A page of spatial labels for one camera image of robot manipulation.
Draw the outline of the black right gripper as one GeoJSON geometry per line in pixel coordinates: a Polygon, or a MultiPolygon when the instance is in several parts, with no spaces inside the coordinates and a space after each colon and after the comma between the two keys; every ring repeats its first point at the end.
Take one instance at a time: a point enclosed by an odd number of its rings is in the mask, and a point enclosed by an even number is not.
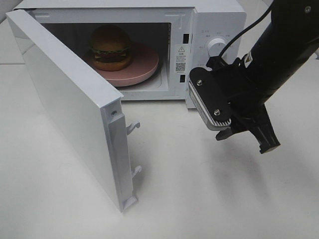
{"type": "Polygon", "coordinates": [[[219,134],[237,134],[250,131],[264,154],[280,146],[268,112],[264,105],[264,93],[247,76],[242,60],[236,58],[227,64],[220,56],[210,57],[206,67],[212,69],[213,78],[231,108],[231,126],[219,134]]]}

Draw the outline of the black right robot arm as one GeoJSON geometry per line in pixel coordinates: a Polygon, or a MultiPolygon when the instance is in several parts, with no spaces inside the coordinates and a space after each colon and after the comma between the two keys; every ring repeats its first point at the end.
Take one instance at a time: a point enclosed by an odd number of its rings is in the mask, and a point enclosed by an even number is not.
{"type": "Polygon", "coordinates": [[[252,49],[232,64],[220,56],[207,66],[231,108],[231,126],[216,139],[249,131],[261,153],[279,146],[265,102],[319,47],[319,3],[316,0],[275,0],[267,10],[271,22],[252,49]]]}

